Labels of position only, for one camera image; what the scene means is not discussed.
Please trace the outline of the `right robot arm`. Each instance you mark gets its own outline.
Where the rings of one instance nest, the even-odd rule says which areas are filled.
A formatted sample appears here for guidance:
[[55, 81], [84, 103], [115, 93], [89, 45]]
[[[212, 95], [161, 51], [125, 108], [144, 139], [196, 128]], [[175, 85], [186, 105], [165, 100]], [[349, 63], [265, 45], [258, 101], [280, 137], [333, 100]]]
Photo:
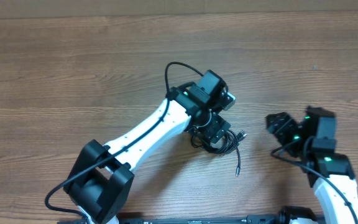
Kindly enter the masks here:
[[299, 167], [308, 178], [323, 217], [309, 208], [284, 207], [278, 223], [358, 223], [358, 188], [350, 159], [336, 152], [335, 113], [308, 106], [303, 121], [287, 112], [265, 117], [267, 131], [280, 147], [270, 155]]

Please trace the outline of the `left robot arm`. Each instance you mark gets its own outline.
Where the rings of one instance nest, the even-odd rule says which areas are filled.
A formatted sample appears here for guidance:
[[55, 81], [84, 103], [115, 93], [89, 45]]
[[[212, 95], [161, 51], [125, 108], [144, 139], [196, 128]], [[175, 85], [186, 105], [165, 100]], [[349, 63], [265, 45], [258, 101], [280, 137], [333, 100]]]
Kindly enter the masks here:
[[185, 131], [217, 143], [230, 125], [219, 112], [236, 101], [224, 80], [208, 70], [198, 83], [169, 89], [162, 104], [143, 122], [105, 144], [92, 140], [81, 150], [64, 191], [87, 223], [117, 223], [134, 172], [156, 149]]

